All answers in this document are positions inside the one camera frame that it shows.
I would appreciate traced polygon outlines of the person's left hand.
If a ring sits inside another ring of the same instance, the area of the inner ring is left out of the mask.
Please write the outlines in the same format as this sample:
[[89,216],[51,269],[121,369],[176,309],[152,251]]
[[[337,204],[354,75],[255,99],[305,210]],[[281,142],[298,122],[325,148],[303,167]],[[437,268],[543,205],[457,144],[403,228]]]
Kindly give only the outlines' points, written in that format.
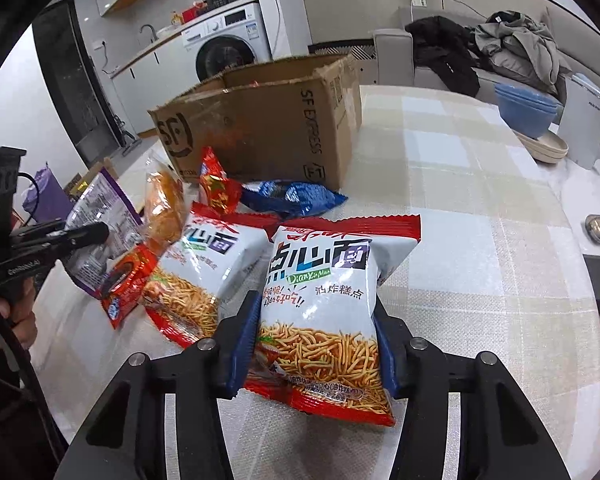
[[29,350],[38,336],[35,313],[34,279],[26,278],[17,301],[0,298],[0,313],[2,318],[12,326],[12,332],[24,350]]

